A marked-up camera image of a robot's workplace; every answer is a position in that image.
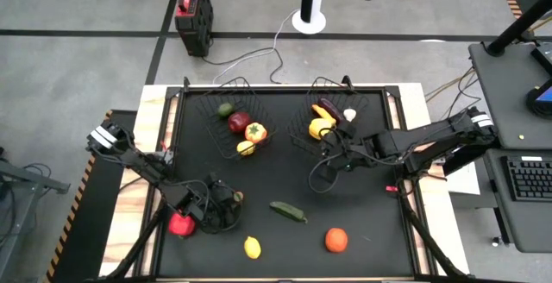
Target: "white cable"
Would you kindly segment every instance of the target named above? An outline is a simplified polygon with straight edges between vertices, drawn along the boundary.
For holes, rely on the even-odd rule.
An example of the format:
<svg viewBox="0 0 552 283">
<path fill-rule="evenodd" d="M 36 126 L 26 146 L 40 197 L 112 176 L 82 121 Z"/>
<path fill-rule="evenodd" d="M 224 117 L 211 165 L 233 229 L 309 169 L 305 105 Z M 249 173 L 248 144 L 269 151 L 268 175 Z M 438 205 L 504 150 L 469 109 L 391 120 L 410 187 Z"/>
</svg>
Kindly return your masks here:
<svg viewBox="0 0 552 283">
<path fill-rule="evenodd" d="M 273 43 L 273 48 L 270 49 L 270 50 L 267 50 L 266 52 L 264 53 L 258 53 L 258 54 L 253 54 L 253 55 L 250 55 L 250 56 L 247 56 L 247 57 L 244 57 L 244 58 L 241 58 L 239 59 L 238 61 L 236 61 L 234 64 L 232 64 L 231 66 L 228 66 L 223 72 L 221 72 L 218 76 L 214 77 L 213 78 L 213 85 L 215 84 L 216 80 L 221 78 L 226 72 L 228 72 L 230 69 L 232 69 L 234 66 L 237 66 L 238 64 L 242 63 L 244 60 L 249 60 L 249 59 L 252 59 L 252 58 L 256 58 L 256 57 L 260 57 L 262 55 L 267 55 L 267 54 L 270 54 L 272 52 L 274 52 L 274 49 L 276 48 L 276 40 L 278 39 L 278 35 L 279 33 L 282 31 L 282 29 L 284 28 L 284 24 L 287 22 L 287 20 L 290 19 L 290 17 L 293 16 L 294 13 L 296 13 L 297 11 L 299 11 L 299 9 L 295 9 L 294 11 L 291 12 L 291 14 L 289 14 L 285 19 L 284 21 L 279 25 L 279 29 L 278 29 L 278 32 L 276 33 L 276 35 L 274 36 L 274 43 Z"/>
</svg>

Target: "cucumber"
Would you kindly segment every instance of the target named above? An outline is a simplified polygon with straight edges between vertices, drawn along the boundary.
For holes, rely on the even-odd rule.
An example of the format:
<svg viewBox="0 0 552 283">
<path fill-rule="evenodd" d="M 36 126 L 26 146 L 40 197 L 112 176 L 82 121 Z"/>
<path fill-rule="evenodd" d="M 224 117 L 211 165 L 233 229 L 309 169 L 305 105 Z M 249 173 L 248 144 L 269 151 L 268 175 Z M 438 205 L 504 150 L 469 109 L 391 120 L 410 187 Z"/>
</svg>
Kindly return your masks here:
<svg viewBox="0 0 552 283">
<path fill-rule="evenodd" d="M 270 203 L 270 208 L 280 215 L 293 219 L 296 222 L 308 222 L 303 211 L 285 202 L 273 201 Z"/>
</svg>

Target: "red apple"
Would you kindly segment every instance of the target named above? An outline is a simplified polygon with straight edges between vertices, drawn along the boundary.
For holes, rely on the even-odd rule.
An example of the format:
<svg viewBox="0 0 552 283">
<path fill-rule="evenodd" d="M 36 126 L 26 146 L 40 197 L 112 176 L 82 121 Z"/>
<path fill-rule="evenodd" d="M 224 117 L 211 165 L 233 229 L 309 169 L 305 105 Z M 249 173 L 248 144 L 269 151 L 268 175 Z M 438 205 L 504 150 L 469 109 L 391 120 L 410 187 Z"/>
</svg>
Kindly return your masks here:
<svg viewBox="0 0 552 283">
<path fill-rule="evenodd" d="M 228 126 L 230 131 L 241 133 L 251 123 L 251 118 L 247 112 L 238 111 L 228 118 Z"/>
</svg>

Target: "gray floor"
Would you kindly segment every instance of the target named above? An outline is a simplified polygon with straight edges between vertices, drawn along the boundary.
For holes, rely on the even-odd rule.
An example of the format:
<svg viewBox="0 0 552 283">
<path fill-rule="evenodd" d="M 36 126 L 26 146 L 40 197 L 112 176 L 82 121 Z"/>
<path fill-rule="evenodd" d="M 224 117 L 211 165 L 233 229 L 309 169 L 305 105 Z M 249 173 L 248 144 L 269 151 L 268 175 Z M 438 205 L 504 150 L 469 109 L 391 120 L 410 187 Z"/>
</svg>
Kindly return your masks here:
<svg viewBox="0 0 552 283">
<path fill-rule="evenodd" d="M 215 31 L 274 32 L 299 0 L 212 0 Z M 168 0 L 0 0 L 0 29 L 160 29 Z M 324 0 L 324 32 L 370 34 L 495 35 L 512 20 L 505 0 Z M 285 31 L 293 31 L 289 23 Z M 17 165 L 39 161 L 53 177 L 78 183 L 88 154 L 86 135 L 109 109 L 135 110 L 155 39 L 0 36 L 0 145 Z M 216 40 L 210 60 L 269 47 L 270 40 Z M 461 76 L 469 67 L 467 43 L 417 41 L 278 41 L 285 62 L 275 79 L 305 83 L 324 76 L 355 82 L 420 82 L 426 92 Z M 278 65 L 275 54 L 244 62 L 221 78 L 246 77 L 267 83 Z M 223 67 L 187 56 L 178 39 L 168 39 L 156 84 L 209 84 Z M 429 103 L 438 120 L 456 95 L 451 88 Z M 481 95 L 474 85 L 468 93 Z M 471 103 L 462 98 L 455 110 Z M 478 106 L 486 110 L 484 102 Z M 72 202 L 65 196 L 41 201 L 39 224 L 27 236 L 13 269 L 41 278 Z M 493 279 L 546 282 L 552 255 L 493 248 L 498 234 L 491 211 L 457 211 L 473 274 Z"/>
</svg>

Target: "black wire basket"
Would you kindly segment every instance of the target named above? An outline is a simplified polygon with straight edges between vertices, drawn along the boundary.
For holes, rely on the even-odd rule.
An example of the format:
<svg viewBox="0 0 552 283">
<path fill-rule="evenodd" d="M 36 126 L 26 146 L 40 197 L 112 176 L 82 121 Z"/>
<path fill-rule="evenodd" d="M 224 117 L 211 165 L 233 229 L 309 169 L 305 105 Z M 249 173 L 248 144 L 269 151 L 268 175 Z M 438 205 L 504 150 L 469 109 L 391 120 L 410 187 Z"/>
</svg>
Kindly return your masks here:
<svg viewBox="0 0 552 283">
<path fill-rule="evenodd" d="M 267 130 L 267 137 L 254 144 L 255 152 L 265 147 L 278 131 L 274 120 L 268 115 L 267 110 L 251 89 L 247 80 L 243 77 L 232 79 L 205 93 L 198 98 L 197 102 L 197 108 L 205 120 L 207 130 L 224 158 L 240 159 L 246 156 L 242 153 L 251 149 L 249 147 L 240 152 L 237 151 L 237 145 L 246 141 L 245 134 L 243 132 L 233 133 L 229 128 L 228 118 L 222 118 L 218 115 L 218 107 L 224 103 L 232 104 L 234 112 L 247 112 L 251 118 L 251 123 L 260 123 Z"/>
<path fill-rule="evenodd" d="M 311 106 L 317 104 L 321 97 L 327 98 L 341 112 L 349 108 L 355 110 L 354 121 L 360 120 L 368 106 L 368 99 L 354 90 L 348 76 L 345 76 L 343 82 L 346 84 L 338 84 L 324 77 L 315 79 L 312 87 L 306 93 L 304 103 L 299 106 L 287 126 L 287 132 L 292 138 L 293 145 L 315 156 L 321 155 L 320 141 L 309 134 L 309 125 L 312 119 L 320 117 L 312 110 Z"/>
</svg>

